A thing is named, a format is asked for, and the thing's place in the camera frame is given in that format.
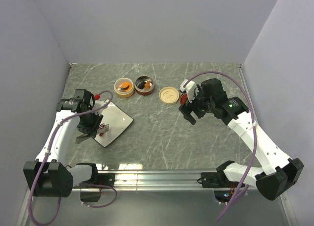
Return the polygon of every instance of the yellow bowl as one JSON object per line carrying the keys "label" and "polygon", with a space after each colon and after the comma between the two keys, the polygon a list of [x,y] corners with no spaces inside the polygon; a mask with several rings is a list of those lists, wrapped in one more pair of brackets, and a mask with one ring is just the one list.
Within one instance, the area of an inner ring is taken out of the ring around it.
{"label": "yellow bowl", "polygon": [[[118,91],[118,87],[120,87],[125,82],[129,82],[132,85],[132,88],[127,92]],[[121,98],[131,97],[134,93],[134,84],[132,80],[128,78],[120,78],[114,83],[114,91],[116,92],[118,97],[121,97]]]}

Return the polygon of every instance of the cable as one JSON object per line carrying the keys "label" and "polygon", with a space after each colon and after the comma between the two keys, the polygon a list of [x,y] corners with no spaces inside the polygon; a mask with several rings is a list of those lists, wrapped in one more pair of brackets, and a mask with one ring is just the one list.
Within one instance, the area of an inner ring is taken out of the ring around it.
{"label": "cable", "polygon": [[34,214],[33,214],[33,211],[32,211],[32,197],[33,197],[34,192],[35,192],[36,184],[37,184],[37,182],[38,182],[40,173],[42,172],[42,170],[43,170],[43,168],[44,168],[44,165],[45,165],[45,163],[46,163],[47,160],[48,160],[49,153],[50,153],[51,148],[52,148],[53,140],[54,140],[54,138],[55,138],[55,136],[56,136],[56,134],[57,134],[59,128],[62,126],[62,124],[63,124],[64,122],[68,121],[68,120],[71,119],[71,118],[74,118],[74,117],[77,117],[77,116],[81,116],[81,115],[85,115],[85,114],[94,113],[94,112],[96,112],[96,111],[99,111],[99,110],[101,110],[101,109],[106,108],[106,107],[109,105],[109,103],[112,101],[113,94],[112,94],[112,92],[106,90],[106,91],[100,92],[99,95],[101,95],[101,94],[103,94],[103,93],[105,93],[105,92],[107,92],[107,93],[110,94],[110,98],[109,98],[109,101],[106,102],[102,107],[100,107],[100,108],[98,108],[98,109],[95,109],[95,110],[90,110],[90,111],[86,111],[86,112],[82,112],[82,113],[76,113],[76,114],[73,114],[73,115],[71,115],[71,116],[68,116],[68,117],[64,118],[63,120],[61,120],[60,124],[58,124],[58,125],[56,126],[56,128],[54,129],[54,131],[52,132],[52,135],[51,135],[51,138],[50,138],[50,140],[49,140],[48,147],[47,147],[47,152],[46,152],[46,154],[45,154],[44,160],[43,160],[43,162],[41,163],[41,165],[40,165],[40,167],[39,167],[39,169],[38,169],[38,171],[37,171],[37,174],[36,174],[36,176],[35,176],[35,179],[34,179],[34,181],[33,181],[33,184],[32,184],[32,186],[31,186],[30,194],[29,194],[29,198],[28,198],[28,203],[27,203],[28,215],[29,215],[29,217],[30,217],[30,220],[31,220],[35,225],[37,225],[37,226],[47,226],[47,225],[51,224],[51,223],[56,219],[56,217],[57,217],[57,215],[58,215],[58,212],[59,212],[59,209],[60,209],[61,197],[59,197],[58,205],[57,205],[57,211],[56,211],[54,217],[53,217],[49,222],[47,222],[47,223],[40,223],[40,222],[38,222],[38,221],[35,219]]}
{"label": "cable", "polygon": [[[246,94],[245,90],[242,88],[242,86],[239,84],[238,81],[236,81],[234,78],[232,78],[231,76],[225,74],[225,73],[222,73],[222,72],[218,72],[218,71],[206,71],[206,72],[201,72],[197,75],[194,75],[193,77],[191,77],[190,79],[188,79],[186,81],[186,83],[183,85],[183,87],[186,87],[186,85],[191,81],[193,80],[194,78],[200,76],[200,75],[204,75],[204,74],[218,74],[218,75],[222,75],[228,79],[230,79],[232,82],[234,82],[241,90],[241,92],[243,93],[246,101],[248,102],[249,104],[249,110],[251,112],[251,120],[252,120],[252,124],[254,123],[255,119],[254,119],[254,114],[253,114],[253,106],[252,106],[252,103],[248,97],[248,95]],[[228,211],[229,207],[233,204],[233,203],[237,203],[242,196],[244,196],[244,194],[246,193],[247,188],[245,188],[244,190],[242,190],[242,192],[239,193],[239,190],[247,176],[247,174],[249,173],[250,171],[250,168],[252,167],[253,165],[253,161],[254,161],[254,158],[255,158],[255,154],[256,154],[256,150],[257,150],[257,134],[256,134],[256,127],[253,126],[253,137],[254,137],[254,147],[253,147],[253,151],[252,151],[252,157],[251,157],[251,160],[238,184],[238,186],[236,187],[235,189],[235,192],[234,194],[232,195],[230,201],[229,201],[229,204],[225,206],[225,208],[220,212],[220,214],[218,215],[217,219],[216,219],[216,222],[218,222],[224,215],[225,213]]]}
{"label": "cable", "polygon": [[111,202],[105,204],[105,205],[90,205],[90,204],[87,204],[86,202],[83,202],[84,205],[87,205],[88,207],[91,207],[91,208],[103,208],[103,207],[109,206],[109,205],[113,204],[113,202],[118,197],[117,190],[115,190],[114,188],[112,188],[110,186],[98,185],[98,184],[90,184],[90,183],[81,183],[81,185],[83,185],[83,186],[90,186],[90,187],[98,187],[98,188],[107,188],[107,189],[111,189],[111,190],[113,190],[115,192],[115,196],[114,196],[113,200]]}

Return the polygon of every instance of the bowl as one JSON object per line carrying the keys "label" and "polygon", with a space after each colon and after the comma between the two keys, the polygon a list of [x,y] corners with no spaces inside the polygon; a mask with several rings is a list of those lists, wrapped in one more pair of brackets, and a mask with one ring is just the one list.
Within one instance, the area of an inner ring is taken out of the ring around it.
{"label": "bowl", "polygon": [[[120,91],[118,90],[118,88],[123,84],[123,83],[130,83],[132,85],[131,89],[128,91]],[[118,97],[121,98],[127,98],[127,97],[131,97],[134,93],[134,84],[132,82],[132,80],[128,79],[128,78],[120,78],[118,79],[115,83],[114,83],[114,91],[116,92],[116,94],[118,95]]]}
{"label": "bowl", "polygon": [[[148,89],[142,88],[143,84],[145,84],[146,82],[150,82],[151,86]],[[151,94],[154,91],[155,88],[155,84],[154,81],[151,77],[144,75],[144,76],[140,76],[136,79],[135,81],[135,90],[138,94],[141,94],[143,96],[147,96],[149,94]]]}

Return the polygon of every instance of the wall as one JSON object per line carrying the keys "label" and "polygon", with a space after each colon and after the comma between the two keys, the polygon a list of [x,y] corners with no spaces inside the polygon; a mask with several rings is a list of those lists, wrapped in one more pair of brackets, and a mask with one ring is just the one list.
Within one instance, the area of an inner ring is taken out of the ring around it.
{"label": "wall", "polygon": [[25,161],[45,144],[69,65],[34,0],[0,0],[0,225],[15,225]]}
{"label": "wall", "polygon": [[314,224],[314,0],[278,0],[244,63],[262,127],[304,170],[291,188],[301,226]]}
{"label": "wall", "polygon": [[277,0],[36,0],[70,62],[244,62]]}

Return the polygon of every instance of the gray floor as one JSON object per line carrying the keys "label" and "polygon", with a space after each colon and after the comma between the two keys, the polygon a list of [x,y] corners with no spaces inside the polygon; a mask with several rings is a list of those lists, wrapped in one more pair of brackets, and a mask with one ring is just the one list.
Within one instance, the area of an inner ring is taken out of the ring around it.
{"label": "gray floor", "polygon": [[[149,96],[135,93],[121,99],[114,95],[113,102],[130,115],[134,122],[107,148],[94,140],[75,144],[72,137],[66,162],[93,162],[103,169],[203,169],[215,168],[227,160],[247,164],[250,150],[240,138],[211,114],[197,120],[193,126],[183,119],[179,103],[166,105],[159,99],[163,87],[179,89],[181,82],[202,71],[221,71],[241,81],[236,64],[170,63],[170,64],[75,64],[66,83],[64,97],[73,95],[76,88],[85,88],[96,94],[113,91],[118,78],[135,81],[148,75],[156,82]],[[201,76],[197,83],[216,76]],[[245,100],[240,90],[227,78],[219,77],[228,96]]]}

